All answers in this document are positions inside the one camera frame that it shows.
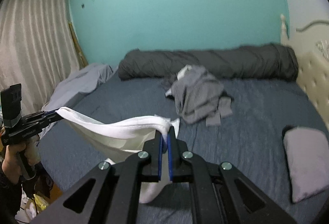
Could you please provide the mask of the person's left hand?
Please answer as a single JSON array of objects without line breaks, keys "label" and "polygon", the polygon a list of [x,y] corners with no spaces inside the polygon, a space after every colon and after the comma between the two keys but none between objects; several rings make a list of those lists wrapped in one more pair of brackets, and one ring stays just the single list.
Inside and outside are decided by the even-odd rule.
[{"label": "person's left hand", "polygon": [[34,166],[40,162],[37,143],[38,136],[36,135],[26,142],[15,145],[8,145],[6,147],[5,158],[2,163],[2,171],[13,184],[16,185],[19,182],[20,176],[22,175],[22,171],[17,159],[17,154],[19,152],[24,152],[24,155],[26,156],[30,166]]}]

